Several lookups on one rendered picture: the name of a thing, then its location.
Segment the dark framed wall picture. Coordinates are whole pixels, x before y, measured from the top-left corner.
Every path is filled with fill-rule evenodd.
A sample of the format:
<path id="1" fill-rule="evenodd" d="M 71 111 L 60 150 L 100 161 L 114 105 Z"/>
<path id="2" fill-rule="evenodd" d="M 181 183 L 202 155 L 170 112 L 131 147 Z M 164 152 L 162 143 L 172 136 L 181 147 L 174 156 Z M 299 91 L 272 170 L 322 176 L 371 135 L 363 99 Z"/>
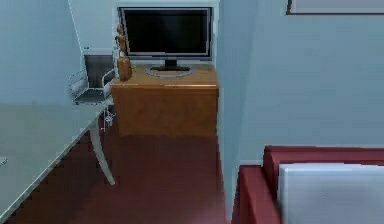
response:
<path id="1" fill-rule="evenodd" d="M 384 14 L 384 0 L 288 0 L 288 14 Z"/>

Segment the black flat television set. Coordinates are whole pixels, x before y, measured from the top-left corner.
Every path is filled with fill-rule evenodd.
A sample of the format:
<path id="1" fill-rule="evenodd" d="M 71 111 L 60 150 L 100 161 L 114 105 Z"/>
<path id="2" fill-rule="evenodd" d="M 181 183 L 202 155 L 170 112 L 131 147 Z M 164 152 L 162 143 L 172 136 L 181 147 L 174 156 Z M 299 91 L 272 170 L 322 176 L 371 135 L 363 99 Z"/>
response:
<path id="1" fill-rule="evenodd" d="M 120 7 L 120 21 L 132 60 L 211 61 L 211 7 Z"/>

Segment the pale grey table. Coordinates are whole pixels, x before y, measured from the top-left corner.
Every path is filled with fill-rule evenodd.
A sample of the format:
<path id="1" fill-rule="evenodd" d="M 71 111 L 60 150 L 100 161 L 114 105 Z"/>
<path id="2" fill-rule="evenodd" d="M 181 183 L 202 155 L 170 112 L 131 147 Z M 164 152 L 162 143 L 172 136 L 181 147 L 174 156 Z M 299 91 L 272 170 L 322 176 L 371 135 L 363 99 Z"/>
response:
<path id="1" fill-rule="evenodd" d="M 108 182 L 115 179 L 99 135 L 103 105 L 0 104 L 0 224 L 28 198 L 85 133 Z"/>

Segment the grey metal office chair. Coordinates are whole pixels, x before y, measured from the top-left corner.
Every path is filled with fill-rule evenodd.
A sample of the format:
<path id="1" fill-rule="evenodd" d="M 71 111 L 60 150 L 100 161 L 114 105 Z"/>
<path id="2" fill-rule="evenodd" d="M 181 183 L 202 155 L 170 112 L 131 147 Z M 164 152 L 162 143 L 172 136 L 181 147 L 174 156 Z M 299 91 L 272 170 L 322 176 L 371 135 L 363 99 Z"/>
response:
<path id="1" fill-rule="evenodd" d="M 116 78 L 111 55 L 85 55 L 84 67 L 69 77 L 69 92 L 75 105 L 103 105 L 105 131 L 113 125 L 115 113 L 111 111 L 113 100 L 110 84 Z"/>

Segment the red sofa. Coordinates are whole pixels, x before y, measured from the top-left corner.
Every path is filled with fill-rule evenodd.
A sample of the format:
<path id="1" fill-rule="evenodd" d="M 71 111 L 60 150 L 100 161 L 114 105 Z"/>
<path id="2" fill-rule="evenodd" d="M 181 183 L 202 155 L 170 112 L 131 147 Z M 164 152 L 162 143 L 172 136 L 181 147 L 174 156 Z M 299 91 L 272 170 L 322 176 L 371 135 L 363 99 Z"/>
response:
<path id="1" fill-rule="evenodd" d="M 266 145 L 261 165 L 241 165 L 231 224 L 285 224 L 277 208 L 280 164 L 368 164 L 384 167 L 384 148 Z"/>

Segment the white sofa cushion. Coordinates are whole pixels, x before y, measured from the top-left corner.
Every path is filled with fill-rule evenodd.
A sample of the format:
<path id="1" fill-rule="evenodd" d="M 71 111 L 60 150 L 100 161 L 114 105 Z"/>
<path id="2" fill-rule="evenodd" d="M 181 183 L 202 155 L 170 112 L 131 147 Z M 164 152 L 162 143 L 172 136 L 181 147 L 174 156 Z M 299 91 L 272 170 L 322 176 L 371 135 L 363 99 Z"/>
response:
<path id="1" fill-rule="evenodd" d="M 384 166 L 283 164 L 277 198 L 283 224 L 384 224 Z"/>

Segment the orange wooden cabinet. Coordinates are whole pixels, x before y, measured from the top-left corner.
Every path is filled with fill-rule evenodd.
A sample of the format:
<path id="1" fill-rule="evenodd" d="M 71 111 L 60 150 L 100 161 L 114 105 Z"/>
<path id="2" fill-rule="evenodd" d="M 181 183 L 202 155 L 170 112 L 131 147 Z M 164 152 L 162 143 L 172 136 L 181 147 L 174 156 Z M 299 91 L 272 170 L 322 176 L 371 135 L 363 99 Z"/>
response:
<path id="1" fill-rule="evenodd" d="M 151 76 L 138 65 L 127 81 L 111 84 L 122 136 L 213 137 L 217 134 L 219 81 L 211 65 L 193 65 L 187 76 Z"/>

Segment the brown wooden figure statue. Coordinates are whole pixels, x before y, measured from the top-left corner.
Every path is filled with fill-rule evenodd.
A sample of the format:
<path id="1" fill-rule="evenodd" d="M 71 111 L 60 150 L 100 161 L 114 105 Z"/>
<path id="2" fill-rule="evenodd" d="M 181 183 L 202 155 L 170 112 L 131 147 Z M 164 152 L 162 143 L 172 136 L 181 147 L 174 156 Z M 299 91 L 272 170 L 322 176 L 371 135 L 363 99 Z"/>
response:
<path id="1" fill-rule="evenodd" d="M 122 82 L 128 81 L 132 77 L 131 62 L 126 55 L 127 42 L 124 36 L 123 25 L 118 24 L 116 27 L 118 35 L 115 37 L 116 45 L 119 49 L 119 56 L 117 59 L 117 67 L 119 72 L 119 78 Z"/>

